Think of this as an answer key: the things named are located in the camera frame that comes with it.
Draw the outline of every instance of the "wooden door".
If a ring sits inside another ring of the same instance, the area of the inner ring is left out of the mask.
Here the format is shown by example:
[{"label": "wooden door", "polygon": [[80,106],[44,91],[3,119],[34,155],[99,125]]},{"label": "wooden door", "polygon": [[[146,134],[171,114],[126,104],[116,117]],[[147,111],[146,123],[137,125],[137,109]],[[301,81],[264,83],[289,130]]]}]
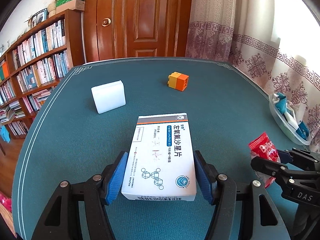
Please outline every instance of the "wooden door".
[{"label": "wooden door", "polygon": [[[190,8],[191,0],[86,0],[87,61],[184,57]],[[106,18],[111,20],[109,26],[103,26]]]}]

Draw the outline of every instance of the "white wall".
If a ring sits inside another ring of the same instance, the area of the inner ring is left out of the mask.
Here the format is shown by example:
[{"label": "white wall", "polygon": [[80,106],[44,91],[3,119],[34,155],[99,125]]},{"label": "white wall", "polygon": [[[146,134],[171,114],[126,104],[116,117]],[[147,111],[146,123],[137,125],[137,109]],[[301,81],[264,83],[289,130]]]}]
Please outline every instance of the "white wall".
[{"label": "white wall", "polygon": [[301,63],[320,73],[320,26],[302,0],[275,0],[274,35],[282,52],[303,57]]},{"label": "white wall", "polygon": [[0,48],[4,45],[2,55],[17,37],[28,28],[28,19],[36,12],[45,9],[54,0],[22,0],[14,9],[0,32]]}]

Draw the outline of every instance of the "door knob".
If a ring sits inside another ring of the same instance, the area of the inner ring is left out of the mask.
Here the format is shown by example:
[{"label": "door knob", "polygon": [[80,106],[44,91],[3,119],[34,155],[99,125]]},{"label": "door knob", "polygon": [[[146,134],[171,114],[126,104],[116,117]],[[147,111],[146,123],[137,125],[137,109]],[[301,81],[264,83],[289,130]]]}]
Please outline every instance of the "door knob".
[{"label": "door knob", "polygon": [[104,18],[101,24],[103,27],[109,26],[111,24],[111,20],[109,18]]}]

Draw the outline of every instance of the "patterned curtain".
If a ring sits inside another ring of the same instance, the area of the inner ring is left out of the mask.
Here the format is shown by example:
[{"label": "patterned curtain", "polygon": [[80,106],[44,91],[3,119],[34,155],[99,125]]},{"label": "patterned curtain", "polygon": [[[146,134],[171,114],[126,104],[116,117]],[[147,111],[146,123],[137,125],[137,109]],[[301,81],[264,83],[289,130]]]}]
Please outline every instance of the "patterned curtain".
[{"label": "patterned curtain", "polygon": [[227,61],[236,0],[192,0],[186,57]]},{"label": "patterned curtain", "polygon": [[192,0],[186,57],[229,61],[267,94],[306,104],[310,150],[320,152],[320,76],[279,49],[274,24],[275,0]]}]

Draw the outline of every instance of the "white medicine box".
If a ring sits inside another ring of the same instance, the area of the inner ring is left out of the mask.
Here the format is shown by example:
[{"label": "white medicine box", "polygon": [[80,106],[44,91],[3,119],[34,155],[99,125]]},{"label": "white medicine box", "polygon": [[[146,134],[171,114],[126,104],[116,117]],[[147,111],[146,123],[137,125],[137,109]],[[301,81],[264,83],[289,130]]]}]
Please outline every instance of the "white medicine box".
[{"label": "white medicine box", "polygon": [[186,113],[139,116],[121,193],[132,200],[195,199],[196,175]]}]

